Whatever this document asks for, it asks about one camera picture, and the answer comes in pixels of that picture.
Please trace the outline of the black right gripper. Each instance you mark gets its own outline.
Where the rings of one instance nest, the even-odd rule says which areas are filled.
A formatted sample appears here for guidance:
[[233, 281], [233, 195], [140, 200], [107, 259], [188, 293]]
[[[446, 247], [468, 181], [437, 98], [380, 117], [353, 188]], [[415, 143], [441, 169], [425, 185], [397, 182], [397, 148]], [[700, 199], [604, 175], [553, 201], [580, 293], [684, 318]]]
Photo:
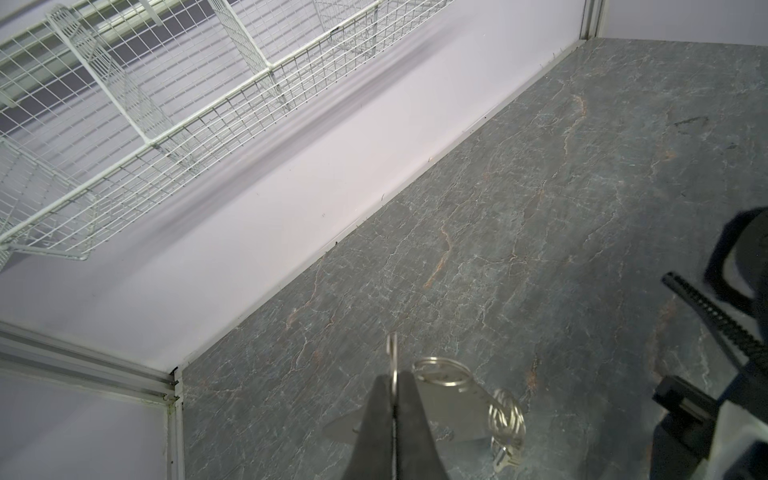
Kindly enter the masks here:
[[691, 479], [707, 459], [719, 405], [679, 376], [665, 376], [653, 400], [666, 410], [654, 428], [650, 479]]

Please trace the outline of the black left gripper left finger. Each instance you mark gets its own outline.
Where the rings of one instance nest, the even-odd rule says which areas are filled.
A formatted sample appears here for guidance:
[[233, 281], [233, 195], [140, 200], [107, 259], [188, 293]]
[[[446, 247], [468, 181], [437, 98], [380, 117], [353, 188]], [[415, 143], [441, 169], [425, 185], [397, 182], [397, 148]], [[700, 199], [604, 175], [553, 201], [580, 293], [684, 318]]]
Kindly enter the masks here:
[[389, 375], [378, 376], [369, 392], [357, 440], [343, 480], [393, 478], [395, 411]]

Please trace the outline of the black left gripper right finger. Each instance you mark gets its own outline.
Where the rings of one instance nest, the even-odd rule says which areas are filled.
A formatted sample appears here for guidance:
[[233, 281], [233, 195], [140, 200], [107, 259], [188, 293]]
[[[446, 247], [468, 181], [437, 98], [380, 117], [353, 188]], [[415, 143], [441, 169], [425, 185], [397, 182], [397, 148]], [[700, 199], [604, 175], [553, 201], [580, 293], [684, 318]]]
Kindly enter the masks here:
[[399, 371], [396, 389], [395, 478], [448, 480], [414, 375]]

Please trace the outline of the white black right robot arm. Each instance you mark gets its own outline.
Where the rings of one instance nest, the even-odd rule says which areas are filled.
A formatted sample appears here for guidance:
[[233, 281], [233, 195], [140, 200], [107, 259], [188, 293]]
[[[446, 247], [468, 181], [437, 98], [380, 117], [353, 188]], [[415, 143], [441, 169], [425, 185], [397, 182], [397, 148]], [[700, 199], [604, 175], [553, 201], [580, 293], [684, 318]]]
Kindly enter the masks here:
[[681, 275], [662, 282], [700, 317], [737, 374], [713, 398], [679, 376], [666, 376], [654, 401], [666, 410], [655, 427], [652, 479], [764, 479], [767, 476], [767, 210], [727, 223], [709, 258], [710, 301]]

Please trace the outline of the left aluminium frame post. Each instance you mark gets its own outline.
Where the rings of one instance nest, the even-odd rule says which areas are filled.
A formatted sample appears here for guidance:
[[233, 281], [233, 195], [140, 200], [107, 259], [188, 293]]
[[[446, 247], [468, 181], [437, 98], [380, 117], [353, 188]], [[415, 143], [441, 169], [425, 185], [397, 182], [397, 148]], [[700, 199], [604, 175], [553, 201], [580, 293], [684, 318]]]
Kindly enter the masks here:
[[1, 324], [1, 368], [164, 406], [166, 477], [185, 477], [179, 369], [163, 372], [6, 322]]

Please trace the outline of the aluminium frame corner post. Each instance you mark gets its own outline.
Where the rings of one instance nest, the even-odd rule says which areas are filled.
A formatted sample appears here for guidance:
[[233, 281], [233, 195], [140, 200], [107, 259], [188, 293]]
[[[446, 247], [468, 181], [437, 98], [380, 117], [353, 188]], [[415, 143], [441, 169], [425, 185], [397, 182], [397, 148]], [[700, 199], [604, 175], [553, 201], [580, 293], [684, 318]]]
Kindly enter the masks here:
[[579, 31], [580, 40], [590, 40], [599, 36], [605, 0], [585, 0]]

